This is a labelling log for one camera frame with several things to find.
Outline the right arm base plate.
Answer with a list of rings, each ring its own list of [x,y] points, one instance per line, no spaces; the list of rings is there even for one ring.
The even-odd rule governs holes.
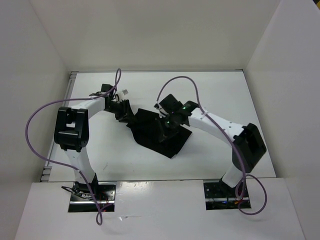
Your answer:
[[[232,210],[250,209],[251,203],[248,190],[244,188],[243,198],[236,197],[236,188],[230,188],[219,180],[204,181],[204,198],[207,211],[210,210]]]

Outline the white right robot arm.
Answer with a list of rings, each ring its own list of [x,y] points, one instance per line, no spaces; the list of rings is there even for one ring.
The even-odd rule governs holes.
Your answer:
[[[236,192],[243,176],[252,172],[267,151],[258,127],[253,123],[242,125],[228,121],[193,101],[183,104],[177,100],[162,100],[159,106],[166,113],[164,124],[167,128],[186,125],[202,130],[231,147],[232,165],[219,184],[219,191],[225,197]]]

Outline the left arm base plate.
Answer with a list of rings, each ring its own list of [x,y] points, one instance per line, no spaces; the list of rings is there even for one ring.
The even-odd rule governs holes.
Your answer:
[[[76,183],[72,187],[61,188],[70,193],[69,213],[97,213],[98,209],[88,189],[77,190]],[[116,183],[100,182],[96,188],[96,200],[102,212],[115,211]]]

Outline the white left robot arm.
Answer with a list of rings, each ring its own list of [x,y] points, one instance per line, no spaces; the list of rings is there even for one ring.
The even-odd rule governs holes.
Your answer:
[[[83,194],[88,200],[99,196],[98,177],[89,160],[87,144],[90,130],[89,119],[95,114],[106,111],[113,113],[120,123],[130,123],[135,120],[130,101],[125,99],[126,89],[117,90],[110,84],[103,84],[101,91],[71,107],[60,107],[57,112],[54,142],[60,146],[75,167],[76,195]]]

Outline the black skirt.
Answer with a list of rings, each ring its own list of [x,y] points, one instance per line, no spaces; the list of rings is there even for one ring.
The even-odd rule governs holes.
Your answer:
[[[134,140],[170,159],[181,151],[192,134],[192,131],[180,125],[174,129],[166,128],[159,114],[149,110],[139,108],[134,117],[135,121],[126,125]]]

